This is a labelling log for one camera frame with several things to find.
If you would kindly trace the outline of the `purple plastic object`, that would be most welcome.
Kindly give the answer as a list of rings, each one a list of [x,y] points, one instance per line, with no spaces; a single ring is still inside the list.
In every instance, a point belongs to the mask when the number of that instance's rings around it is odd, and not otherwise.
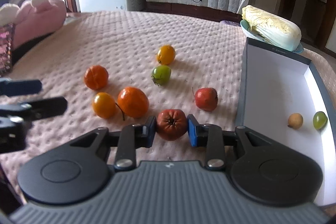
[[[230,21],[230,20],[222,20],[222,21],[220,21],[220,23],[226,24],[226,25],[229,25],[229,26],[239,26],[240,27],[239,22],[233,22],[233,21]]]

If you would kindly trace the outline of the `napa cabbage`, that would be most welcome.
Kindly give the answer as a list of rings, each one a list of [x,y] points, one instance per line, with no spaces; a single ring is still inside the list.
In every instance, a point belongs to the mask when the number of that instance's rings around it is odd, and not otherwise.
[[[274,45],[277,44],[279,48],[292,52],[301,42],[300,28],[278,15],[247,5],[242,8],[243,19],[249,23],[252,30]]]

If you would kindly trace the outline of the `light blue plate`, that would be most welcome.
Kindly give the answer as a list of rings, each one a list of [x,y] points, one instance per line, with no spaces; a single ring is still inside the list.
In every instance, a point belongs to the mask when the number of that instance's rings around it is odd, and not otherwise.
[[[246,37],[255,39],[255,40],[259,40],[261,42],[264,43],[268,43],[271,45],[274,45],[273,43],[271,43],[270,41],[268,41],[267,39],[263,38],[257,31],[252,30],[252,28],[250,27],[249,23],[246,20],[241,20],[240,21],[240,27],[242,28],[244,34],[246,35]],[[297,48],[295,50],[293,50],[294,53],[303,53],[303,46],[301,43],[299,43],[299,45],[297,46]]]

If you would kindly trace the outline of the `grey white cardboard box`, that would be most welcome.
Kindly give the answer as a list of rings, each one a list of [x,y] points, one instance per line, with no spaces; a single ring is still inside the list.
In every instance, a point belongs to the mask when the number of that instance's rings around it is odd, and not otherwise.
[[[313,127],[318,111],[327,116],[321,130]],[[288,127],[293,113],[303,116],[297,130]],[[315,203],[335,204],[335,109],[311,58],[247,38],[235,124],[315,160],[323,171]]]

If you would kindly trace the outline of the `orange mandarin with stem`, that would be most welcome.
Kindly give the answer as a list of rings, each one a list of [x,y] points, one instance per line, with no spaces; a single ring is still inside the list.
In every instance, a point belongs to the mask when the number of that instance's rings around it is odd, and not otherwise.
[[[123,88],[117,97],[117,107],[121,110],[122,119],[126,116],[142,118],[149,110],[149,100],[146,94],[139,88],[128,86]]]

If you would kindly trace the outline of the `large orange mandarin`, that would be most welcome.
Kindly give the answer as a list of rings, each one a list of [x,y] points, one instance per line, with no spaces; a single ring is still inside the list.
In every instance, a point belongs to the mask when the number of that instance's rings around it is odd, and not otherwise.
[[[107,86],[109,73],[101,65],[89,67],[84,74],[85,85],[92,90],[99,90]]]

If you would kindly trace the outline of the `pink quilted tablecloth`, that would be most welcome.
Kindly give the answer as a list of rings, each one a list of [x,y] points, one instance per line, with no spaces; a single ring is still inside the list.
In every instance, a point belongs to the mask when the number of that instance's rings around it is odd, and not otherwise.
[[[104,120],[92,110],[95,92],[84,84],[84,73],[101,65],[109,73],[104,92],[117,97],[128,86],[141,89],[149,99],[149,115],[165,109],[193,114],[201,123],[225,130],[235,126],[246,36],[242,29],[187,16],[148,12],[95,12],[66,24],[28,51],[13,67],[13,80],[38,79],[39,98],[63,96],[68,101],[64,115],[37,121],[27,134],[24,151],[1,155],[1,166],[20,193],[17,174],[27,161],[71,139],[103,126],[117,131],[133,118],[117,113]],[[157,86],[152,70],[161,46],[175,49],[169,82]],[[319,54],[311,58],[331,100],[335,100],[335,72]],[[218,105],[214,111],[199,109],[193,91],[214,88]]]

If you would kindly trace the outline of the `yellow orange tomato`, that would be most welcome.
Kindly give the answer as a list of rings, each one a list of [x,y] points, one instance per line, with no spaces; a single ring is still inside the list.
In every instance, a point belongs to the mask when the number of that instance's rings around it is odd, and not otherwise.
[[[94,113],[103,119],[112,118],[116,114],[117,107],[114,98],[104,92],[97,93],[92,101]]]

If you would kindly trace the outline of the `wrinkled red apple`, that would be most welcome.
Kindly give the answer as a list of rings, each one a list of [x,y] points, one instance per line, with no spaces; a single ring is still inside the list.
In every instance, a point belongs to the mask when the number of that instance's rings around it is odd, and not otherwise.
[[[157,116],[156,133],[166,141],[175,141],[188,129],[187,118],[180,109],[166,109]]]

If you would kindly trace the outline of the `pink plush toy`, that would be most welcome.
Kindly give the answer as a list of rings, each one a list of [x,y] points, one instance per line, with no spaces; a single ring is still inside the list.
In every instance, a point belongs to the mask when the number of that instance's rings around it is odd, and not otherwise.
[[[28,0],[1,6],[1,47],[15,64],[38,42],[59,30],[67,15],[63,0]]]

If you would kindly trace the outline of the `small green tomato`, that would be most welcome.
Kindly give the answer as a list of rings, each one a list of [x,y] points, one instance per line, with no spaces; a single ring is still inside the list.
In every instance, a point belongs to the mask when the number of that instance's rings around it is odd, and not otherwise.
[[[157,86],[163,86],[169,82],[171,69],[167,65],[159,65],[152,70],[151,80]]]

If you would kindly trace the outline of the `small red apple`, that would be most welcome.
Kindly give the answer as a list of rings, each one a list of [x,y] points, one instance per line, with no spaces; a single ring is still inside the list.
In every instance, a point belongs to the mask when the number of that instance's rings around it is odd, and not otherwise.
[[[200,88],[193,91],[196,106],[204,111],[214,111],[218,105],[218,94],[214,88]]]

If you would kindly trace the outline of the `tan longan fruit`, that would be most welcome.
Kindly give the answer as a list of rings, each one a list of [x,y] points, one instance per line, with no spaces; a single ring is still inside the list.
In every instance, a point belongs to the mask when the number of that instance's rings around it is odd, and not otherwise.
[[[293,113],[288,118],[288,127],[294,130],[299,129],[303,125],[303,116],[300,113]]]

